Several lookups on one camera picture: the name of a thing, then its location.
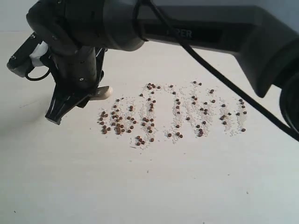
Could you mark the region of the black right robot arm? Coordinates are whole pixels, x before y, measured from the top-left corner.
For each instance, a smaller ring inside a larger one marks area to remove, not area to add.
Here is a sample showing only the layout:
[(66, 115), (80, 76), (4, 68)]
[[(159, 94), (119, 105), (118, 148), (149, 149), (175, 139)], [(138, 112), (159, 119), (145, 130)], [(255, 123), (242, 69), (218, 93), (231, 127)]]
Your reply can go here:
[[(134, 51), (146, 41), (178, 44), (279, 129), (299, 137), (299, 3), (296, 0), (40, 0), (26, 19), (54, 53), (83, 47)], [(254, 92), (281, 89), (280, 121), (200, 57), (231, 54)]]

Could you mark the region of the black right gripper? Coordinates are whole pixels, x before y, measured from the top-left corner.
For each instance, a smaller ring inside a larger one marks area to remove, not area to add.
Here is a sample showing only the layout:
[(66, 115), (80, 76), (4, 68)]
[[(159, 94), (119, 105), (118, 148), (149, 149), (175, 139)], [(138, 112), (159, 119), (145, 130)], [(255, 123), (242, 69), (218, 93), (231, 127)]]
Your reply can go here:
[(103, 78), (103, 58), (105, 50), (95, 47), (81, 47), (72, 55), (64, 55), (50, 49), (56, 66), (54, 72), (56, 86), (46, 119), (56, 125), (72, 108), (84, 108), (95, 96), (99, 82)]

